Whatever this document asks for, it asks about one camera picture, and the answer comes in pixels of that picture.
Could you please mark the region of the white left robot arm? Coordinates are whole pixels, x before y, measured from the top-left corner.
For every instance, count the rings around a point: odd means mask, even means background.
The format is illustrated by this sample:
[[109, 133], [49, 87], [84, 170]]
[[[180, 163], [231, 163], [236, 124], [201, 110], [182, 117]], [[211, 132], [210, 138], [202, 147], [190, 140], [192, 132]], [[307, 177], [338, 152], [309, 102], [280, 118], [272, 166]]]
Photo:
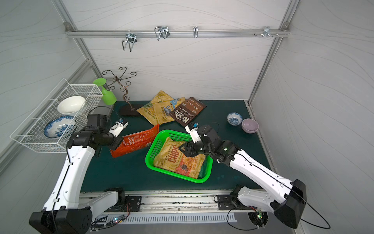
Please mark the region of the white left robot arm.
[[88, 166], [102, 146], [117, 149], [121, 132], [128, 126], [125, 119], [107, 128], [106, 115], [88, 115], [87, 125], [74, 132], [66, 145], [66, 160], [56, 185], [39, 212], [33, 212], [29, 225], [41, 234], [85, 234], [94, 219], [115, 205], [123, 205], [123, 189], [103, 192], [84, 205], [79, 196]]

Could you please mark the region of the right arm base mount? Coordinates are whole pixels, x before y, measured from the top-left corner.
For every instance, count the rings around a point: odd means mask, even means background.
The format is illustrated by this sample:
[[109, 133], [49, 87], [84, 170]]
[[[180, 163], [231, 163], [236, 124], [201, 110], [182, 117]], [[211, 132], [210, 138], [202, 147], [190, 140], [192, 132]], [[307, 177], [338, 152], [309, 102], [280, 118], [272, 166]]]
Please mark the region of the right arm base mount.
[[247, 206], [242, 205], [236, 197], [231, 195], [216, 195], [214, 202], [218, 204], [218, 209], [221, 211], [234, 210], [248, 210]]

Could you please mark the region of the red white chips bag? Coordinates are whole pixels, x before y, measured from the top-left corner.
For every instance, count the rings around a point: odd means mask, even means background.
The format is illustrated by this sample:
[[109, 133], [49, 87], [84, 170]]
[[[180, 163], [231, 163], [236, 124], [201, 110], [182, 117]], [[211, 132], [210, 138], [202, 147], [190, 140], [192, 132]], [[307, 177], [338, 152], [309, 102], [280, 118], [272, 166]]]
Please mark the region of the red white chips bag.
[[150, 146], [159, 133], [159, 127], [158, 124], [149, 130], [124, 136], [120, 146], [110, 150], [111, 156], [117, 158]]

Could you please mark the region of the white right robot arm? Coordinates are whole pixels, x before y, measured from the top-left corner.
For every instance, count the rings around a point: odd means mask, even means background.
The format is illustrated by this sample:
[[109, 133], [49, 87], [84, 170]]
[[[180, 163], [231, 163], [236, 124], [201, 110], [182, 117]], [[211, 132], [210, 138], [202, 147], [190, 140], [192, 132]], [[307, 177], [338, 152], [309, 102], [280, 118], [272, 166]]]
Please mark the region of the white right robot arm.
[[179, 147], [188, 158], [203, 154], [224, 164], [260, 185], [264, 192], [237, 186], [231, 193], [235, 208], [256, 207], [272, 212], [286, 226], [299, 226], [306, 206], [306, 185], [296, 179], [291, 181], [266, 168], [242, 148], [229, 140], [221, 140], [209, 125], [201, 128], [191, 124], [185, 127], [192, 140]]

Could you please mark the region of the tan kettle cooked chips bag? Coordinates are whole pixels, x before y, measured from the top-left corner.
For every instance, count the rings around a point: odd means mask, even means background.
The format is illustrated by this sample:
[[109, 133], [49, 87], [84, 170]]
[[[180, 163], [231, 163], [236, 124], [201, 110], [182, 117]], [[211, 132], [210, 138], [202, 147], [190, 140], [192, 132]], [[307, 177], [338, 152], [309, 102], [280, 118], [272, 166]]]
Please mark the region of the tan kettle cooked chips bag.
[[153, 166], [179, 175], [197, 179], [206, 156], [199, 154], [195, 157], [186, 157], [180, 150], [185, 141], [174, 141], [170, 137], [153, 160]]

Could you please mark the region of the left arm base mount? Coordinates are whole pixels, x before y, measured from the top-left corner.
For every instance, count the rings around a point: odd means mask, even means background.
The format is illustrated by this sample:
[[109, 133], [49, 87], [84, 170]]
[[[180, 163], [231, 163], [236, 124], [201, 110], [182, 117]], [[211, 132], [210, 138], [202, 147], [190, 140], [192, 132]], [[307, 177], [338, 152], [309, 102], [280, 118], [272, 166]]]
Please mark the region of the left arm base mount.
[[141, 200], [141, 196], [124, 196], [118, 199], [116, 206], [123, 208], [125, 212], [139, 212]]

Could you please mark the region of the brown Kettle sea salt bag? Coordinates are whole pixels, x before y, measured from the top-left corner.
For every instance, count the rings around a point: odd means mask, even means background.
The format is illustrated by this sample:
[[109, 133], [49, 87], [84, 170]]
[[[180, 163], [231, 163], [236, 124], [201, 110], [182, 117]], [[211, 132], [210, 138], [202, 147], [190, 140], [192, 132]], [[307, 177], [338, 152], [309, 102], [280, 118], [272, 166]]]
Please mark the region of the brown Kettle sea salt bag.
[[169, 116], [186, 127], [204, 108], [206, 108], [206, 105], [200, 100], [190, 97], [172, 110]]

